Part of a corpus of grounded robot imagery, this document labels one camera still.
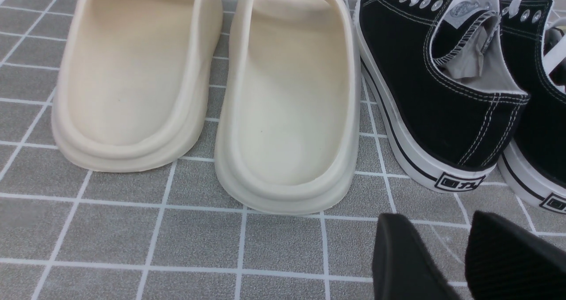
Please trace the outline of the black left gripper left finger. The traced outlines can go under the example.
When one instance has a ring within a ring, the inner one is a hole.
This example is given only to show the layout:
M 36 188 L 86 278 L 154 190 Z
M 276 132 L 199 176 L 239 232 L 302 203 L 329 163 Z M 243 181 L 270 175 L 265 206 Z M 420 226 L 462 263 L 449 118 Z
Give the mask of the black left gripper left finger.
M 378 217 L 372 260 L 376 300 L 459 300 L 405 216 Z

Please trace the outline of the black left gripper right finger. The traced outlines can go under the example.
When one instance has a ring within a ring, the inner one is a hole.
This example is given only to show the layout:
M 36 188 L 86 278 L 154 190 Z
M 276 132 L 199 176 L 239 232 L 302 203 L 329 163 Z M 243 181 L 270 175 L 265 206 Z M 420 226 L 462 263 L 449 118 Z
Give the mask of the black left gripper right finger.
M 566 254 L 501 215 L 476 211 L 465 278 L 476 300 L 563 300 Z

